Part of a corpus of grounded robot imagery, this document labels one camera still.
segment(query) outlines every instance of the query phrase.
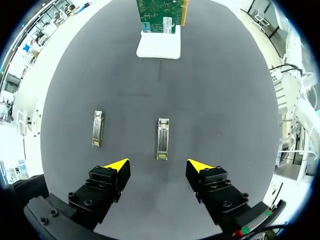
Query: green circuit board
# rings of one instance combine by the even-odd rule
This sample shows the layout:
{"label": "green circuit board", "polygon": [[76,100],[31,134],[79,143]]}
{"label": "green circuit board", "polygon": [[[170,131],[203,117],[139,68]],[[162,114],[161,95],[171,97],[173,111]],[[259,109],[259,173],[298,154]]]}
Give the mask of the green circuit board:
{"label": "green circuit board", "polygon": [[184,0],[136,0],[144,33],[174,34],[183,17]]}

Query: metal connector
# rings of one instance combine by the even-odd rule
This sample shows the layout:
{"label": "metal connector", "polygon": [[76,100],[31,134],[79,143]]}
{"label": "metal connector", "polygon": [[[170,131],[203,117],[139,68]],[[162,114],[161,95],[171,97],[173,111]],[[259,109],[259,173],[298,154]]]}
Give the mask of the metal connector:
{"label": "metal connector", "polygon": [[100,147],[102,143],[102,133],[104,129],[104,113],[102,111],[94,112],[92,145]]}
{"label": "metal connector", "polygon": [[168,160],[169,118],[158,119],[157,160]]}

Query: dark gray mat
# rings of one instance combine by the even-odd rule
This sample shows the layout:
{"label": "dark gray mat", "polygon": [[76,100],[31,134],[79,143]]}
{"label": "dark gray mat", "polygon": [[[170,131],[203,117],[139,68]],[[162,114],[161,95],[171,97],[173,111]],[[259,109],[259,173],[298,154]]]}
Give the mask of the dark gray mat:
{"label": "dark gray mat", "polygon": [[[140,32],[136,1],[114,0],[66,49],[42,120],[48,189],[67,201],[95,165],[130,158],[126,189],[96,232],[131,240],[218,233],[185,177],[186,160],[222,166],[252,206],[263,199],[279,141],[267,65],[236,16],[209,0],[190,1],[178,60],[138,58]],[[100,148],[91,143],[95,110],[106,113]],[[156,161],[158,118],[170,118],[168,161]]]}

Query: white foam block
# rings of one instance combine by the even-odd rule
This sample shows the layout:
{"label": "white foam block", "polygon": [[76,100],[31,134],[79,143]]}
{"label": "white foam block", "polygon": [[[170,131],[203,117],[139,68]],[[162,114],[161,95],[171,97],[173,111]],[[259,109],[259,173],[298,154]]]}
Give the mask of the white foam block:
{"label": "white foam block", "polygon": [[175,33],[144,33],[136,50],[139,58],[179,59],[181,53],[180,26]]}

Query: green light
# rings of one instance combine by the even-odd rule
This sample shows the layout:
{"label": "green light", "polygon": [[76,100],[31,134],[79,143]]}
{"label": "green light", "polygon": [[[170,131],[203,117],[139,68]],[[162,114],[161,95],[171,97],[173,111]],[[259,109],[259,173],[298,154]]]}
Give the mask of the green light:
{"label": "green light", "polygon": [[247,226],[245,226],[245,227],[243,227],[243,228],[241,229],[241,232],[243,233],[243,235],[245,235],[245,234],[250,233],[250,229],[249,229]]}

